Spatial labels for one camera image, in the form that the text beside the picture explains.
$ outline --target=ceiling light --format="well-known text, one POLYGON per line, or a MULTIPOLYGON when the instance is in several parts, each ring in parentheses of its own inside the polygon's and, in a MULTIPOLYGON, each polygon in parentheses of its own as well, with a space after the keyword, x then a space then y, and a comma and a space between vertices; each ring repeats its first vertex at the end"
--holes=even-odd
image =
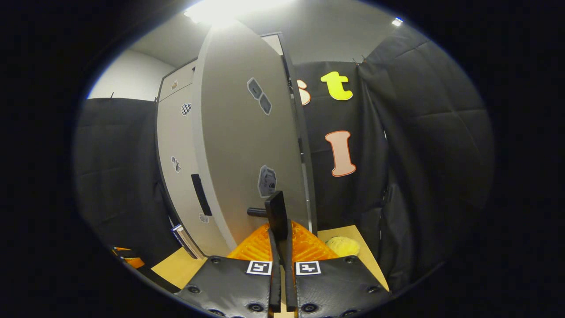
POLYGON ((392 24, 396 25, 397 27, 399 27, 402 24, 402 20, 399 18, 396 18, 392 21, 392 24))
POLYGON ((186 9, 184 15, 193 22, 217 22, 236 15, 274 8, 292 0, 203 0, 186 9))

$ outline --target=orange mesh object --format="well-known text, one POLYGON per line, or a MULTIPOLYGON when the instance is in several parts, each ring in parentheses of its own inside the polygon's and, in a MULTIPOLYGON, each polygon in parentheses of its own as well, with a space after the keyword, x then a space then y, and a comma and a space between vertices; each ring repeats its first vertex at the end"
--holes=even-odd
POLYGON ((269 223, 263 224, 244 239, 227 257, 247 261, 272 261, 273 255, 271 254, 268 229, 269 223))
POLYGON ((316 235, 304 226, 292 222, 292 262, 319 261, 338 258, 316 235))
MULTIPOLYGON (((307 228, 294 221, 291 221, 291 223, 292 262, 327 260, 339 257, 324 242, 310 233, 307 228)), ((265 223, 256 229, 227 257, 248 261, 272 261, 273 256, 271 254, 268 229, 269 223, 265 223)))
POLYGON ((129 265, 133 266, 133 268, 140 268, 143 265, 145 265, 145 263, 139 258, 139 257, 133 257, 133 258, 125 258, 124 259, 129 265))

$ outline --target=table surface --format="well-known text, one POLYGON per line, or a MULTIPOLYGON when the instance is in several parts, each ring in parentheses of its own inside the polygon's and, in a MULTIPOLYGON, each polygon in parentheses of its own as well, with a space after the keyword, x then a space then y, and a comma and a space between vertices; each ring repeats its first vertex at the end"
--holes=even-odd
MULTIPOLYGON (((318 231, 318 238, 323 242, 331 239, 332 237, 341 236, 356 240, 360 244, 359 259, 371 271, 385 289, 388 291, 389 287, 386 283, 383 272, 381 271, 375 257, 369 250, 367 243, 363 240, 361 233, 357 230, 355 225, 338 227, 331 230, 318 231)), ((155 265, 152 270, 163 277, 171 284, 177 286, 179 289, 184 288, 190 279, 196 274, 200 267, 204 264, 206 259, 195 260, 184 250, 179 248, 178 251, 171 254, 169 257, 155 265)), ((284 280, 282 280, 282 290, 284 290, 284 280)), ((275 318, 291 318, 294 317, 294 312, 286 312, 285 293, 282 294, 281 309, 283 312, 275 313, 275 318)))

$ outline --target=sticker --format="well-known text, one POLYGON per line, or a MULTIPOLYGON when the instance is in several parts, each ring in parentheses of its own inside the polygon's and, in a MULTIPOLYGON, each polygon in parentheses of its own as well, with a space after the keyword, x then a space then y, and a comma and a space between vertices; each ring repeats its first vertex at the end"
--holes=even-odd
POLYGON ((302 106, 305 106, 311 100, 310 93, 306 92, 306 88, 308 87, 308 85, 306 85, 306 83, 304 83, 303 80, 296 80, 296 82, 298 83, 298 91, 300 93, 300 100, 302 101, 302 106))
POLYGON ((339 101, 346 101, 353 97, 351 91, 345 91, 342 83, 349 82, 347 76, 340 76, 338 72, 330 72, 320 78, 321 81, 328 84, 329 94, 339 101))
POLYGON ((259 83, 257 83, 257 80, 255 80, 255 78, 250 78, 247 81, 247 90, 251 93, 253 98, 256 100, 259 100, 261 94, 263 93, 261 86, 259 86, 259 83))
POLYGON ((296 275, 321 274, 320 263, 318 261, 298 261, 295 266, 296 275))
POLYGON ((351 156, 349 155, 349 145, 347 140, 351 133, 346 130, 338 130, 330 132, 325 136, 327 142, 332 145, 333 163, 332 176, 343 177, 344 175, 352 174, 355 172, 354 164, 351 163, 351 156))
POLYGON ((171 162, 173 163, 173 167, 175 168, 175 171, 176 171, 177 173, 179 173, 179 172, 180 172, 180 163, 179 163, 179 161, 173 156, 173 157, 171 157, 171 162))
POLYGON ((207 215, 204 215, 204 213, 200 213, 198 215, 198 218, 200 219, 200 221, 208 224, 208 222, 210 222, 210 218, 207 215))
POLYGON ((261 107, 261 110, 265 113, 265 115, 269 116, 272 108, 271 102, 255 78, 250 78, 247 81, 247 90, 254 99, 259 101, 259 107, 261 107))
POLYGON ((183 104, 180 111, 182 113, 183 116, 186 116, 188 114, 188 112, 190 111, 190 109, 192 108, 192 104, 188 103, 188 104, 183 104))
POLYGON ((263 165, 259 170, 259 181, 257 182, 259 196, 270 197, 275 193, 276 187, 277 177, 275 171, 266 165, 263 165))
POLYGON ((271 114, 271 102, 269 101, 269 98, 267 98, 267 95, 265 95, 265 93, 263 93, 261 95, 261 98, 259 99, 259 106, 261 106, 261 109, 263 110, 265 115, 269 116, 271 114))
POLYGON ((250 261, 247 268, 247 274, 253 275, 271 275, 273 262, 271 261, 250 261))

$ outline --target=yellow sponge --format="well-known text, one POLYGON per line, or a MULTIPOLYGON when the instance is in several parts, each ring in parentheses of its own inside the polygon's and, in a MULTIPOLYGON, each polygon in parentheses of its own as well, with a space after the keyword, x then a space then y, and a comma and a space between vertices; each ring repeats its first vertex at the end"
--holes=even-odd
POLYGON ((359 243, 347 237, 333 237, 325 243, 332 251, 334 251, 339 257, 349 256, 349 255, 359 255, 359 250, 361 246, 359 243))

